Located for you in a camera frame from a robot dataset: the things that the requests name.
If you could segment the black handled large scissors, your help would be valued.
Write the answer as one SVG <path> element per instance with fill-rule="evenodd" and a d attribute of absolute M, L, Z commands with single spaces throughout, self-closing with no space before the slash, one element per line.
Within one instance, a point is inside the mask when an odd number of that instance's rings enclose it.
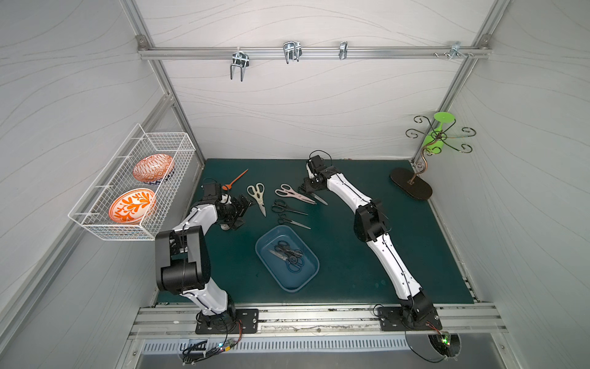
<path fill-rule="evenodd" d="M 292 273 L 297 273 L 299 272 L 299 270 L 301 270 L 301 266 L 298 264 L 299 259 L 298 258 L 294 258 L 294 257 L 288 257 L 285 254 L 282 254 L 280 252 L 276 252 L 274 250 L 269 250 L 269 252 L 275 256 L 276 258 L 281 259 L 285 264 L 286 267 L 289 271 L 291 271 Z"/>

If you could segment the blue handled scissors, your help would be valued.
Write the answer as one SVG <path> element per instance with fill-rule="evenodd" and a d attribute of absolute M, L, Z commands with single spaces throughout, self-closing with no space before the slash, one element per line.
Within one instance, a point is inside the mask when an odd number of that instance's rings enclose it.
<path fill-rule="evenodd" d="M 296 250 L 295 252 L 279 252 L 279 256 L 285 261 L 287 270 L 292 273 L 301 272 L 304 266 L 304 254 Z"/>

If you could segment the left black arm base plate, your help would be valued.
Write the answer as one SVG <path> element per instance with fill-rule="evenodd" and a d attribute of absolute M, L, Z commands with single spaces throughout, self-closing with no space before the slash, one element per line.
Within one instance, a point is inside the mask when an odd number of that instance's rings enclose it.
<path fill-rule="evenodd" d="M 219 315 L 196 315 L 196 335 L 251 335 L 258 332 L 258 309 L 229 310 Z"/>

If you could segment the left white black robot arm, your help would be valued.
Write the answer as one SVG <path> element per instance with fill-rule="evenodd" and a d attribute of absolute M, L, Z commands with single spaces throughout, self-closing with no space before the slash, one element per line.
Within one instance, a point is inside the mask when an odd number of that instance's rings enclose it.
<path fill-rule="evenodd" d="M 203 321 L 235 323 L 236 309 L 224 289 L 211 276 L 211 261 L 205 235 L 216 224 L 228 229 L 241 227 L 251 202 L 230 196 L 221 185 L 204 185 L 204 196 L 196 201 L 187 217 L 155 238 L 156 284 L 161 292 L 187 298 L 200 309 Z"/>

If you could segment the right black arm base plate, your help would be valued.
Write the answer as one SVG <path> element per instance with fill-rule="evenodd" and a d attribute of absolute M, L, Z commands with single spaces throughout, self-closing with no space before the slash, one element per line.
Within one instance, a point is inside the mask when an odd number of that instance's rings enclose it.
<path fill-rule="evenodd" d="M 412 318 L 410 313 L 400 306 L 373 307 L 373 315 L 378 319 L 381 331 L 442 331 L 443 325 L 438 311 L 434 308 L 419 318 Z"/>

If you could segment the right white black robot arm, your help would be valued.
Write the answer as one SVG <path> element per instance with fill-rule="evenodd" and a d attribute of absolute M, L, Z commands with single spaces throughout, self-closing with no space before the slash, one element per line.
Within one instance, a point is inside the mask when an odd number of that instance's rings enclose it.
<path fill-rule="evenodd" d="M 435 312 L 421 284 L 411 275 L 390 238 L 388 218 L 382 201 L 362 193 L 333 165 L 326 165 L 316 151 L 306 162 L 304 187 L 313 193 L 327 189 L 337 195 L 353 212 L 353 231 L 377 256 L 393 283 L 402 306 L 402 320 L 411 327 Z"/>

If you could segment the blue plastic storage box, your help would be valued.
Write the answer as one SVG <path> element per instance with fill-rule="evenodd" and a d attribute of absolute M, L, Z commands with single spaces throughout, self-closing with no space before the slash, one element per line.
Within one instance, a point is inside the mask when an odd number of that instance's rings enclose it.
<path fill-rule="evenodd" d="M 255 252 L 278 285 L 297 293 L 314 279 L 320 261 L 303 239 L 290 227 L 278 225 L 262 235 Z"/>

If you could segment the cream handled kitchen scissors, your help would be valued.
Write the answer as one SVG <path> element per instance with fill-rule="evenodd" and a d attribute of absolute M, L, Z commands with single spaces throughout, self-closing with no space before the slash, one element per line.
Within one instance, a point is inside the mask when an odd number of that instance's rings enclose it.
<path fill-rule="evenodd" d="M 261 214 L 264 217 L 266 217 L 267 212 L 266 212 L 266 208 L 264 205 L 264 191 L 265 191 L 265 187 L 264 187 L 264 184 L 261 182 L 258 182 L 257 184 L 254 184 L 254 185 L 247 186 L 247 193 L 250 195 L 250 197 L 252 197 L 256 201 L 256 203 L 258 204 L 258 207 L 261 211 Z"/>

